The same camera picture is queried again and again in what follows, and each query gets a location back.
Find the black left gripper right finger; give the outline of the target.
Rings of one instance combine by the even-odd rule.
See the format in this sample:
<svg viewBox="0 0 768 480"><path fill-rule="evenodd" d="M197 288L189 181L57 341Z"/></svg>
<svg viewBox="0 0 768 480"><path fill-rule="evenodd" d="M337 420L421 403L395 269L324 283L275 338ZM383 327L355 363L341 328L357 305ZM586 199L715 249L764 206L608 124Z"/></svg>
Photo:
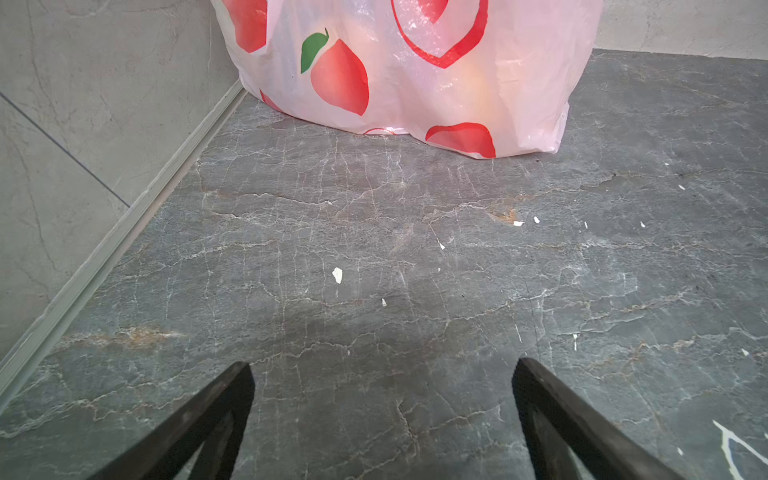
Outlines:
<svg viewBox="0 0 768 480"><path fill-rule="evenodd" d="M539 361L522 357L512 392L537 479L579 479L579 459L596 479L679 479Z"/></svg>

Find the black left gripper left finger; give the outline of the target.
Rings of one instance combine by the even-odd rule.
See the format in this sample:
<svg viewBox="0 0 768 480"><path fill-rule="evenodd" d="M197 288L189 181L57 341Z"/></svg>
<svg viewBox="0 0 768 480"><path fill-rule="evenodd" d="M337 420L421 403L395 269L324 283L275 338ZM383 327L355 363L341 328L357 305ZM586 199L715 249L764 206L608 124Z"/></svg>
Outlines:
<svg viewBox="0 0 768 480"><path fill-rule="evenodd" d="M250 365L235 362L93 479L229 479L255 396Z"/></svg>

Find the pink plastic bag fruit print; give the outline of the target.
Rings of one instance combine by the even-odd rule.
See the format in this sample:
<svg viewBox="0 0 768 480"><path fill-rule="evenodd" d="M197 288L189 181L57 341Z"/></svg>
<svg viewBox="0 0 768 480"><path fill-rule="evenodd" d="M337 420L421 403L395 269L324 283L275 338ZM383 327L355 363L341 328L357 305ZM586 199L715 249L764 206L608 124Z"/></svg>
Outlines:
<svg viewBox="0 0 768 480"><path fill-rule="evenodd" d="M363 135L476 159L553 153L599 1L217 1L246 90Z"/></svg>

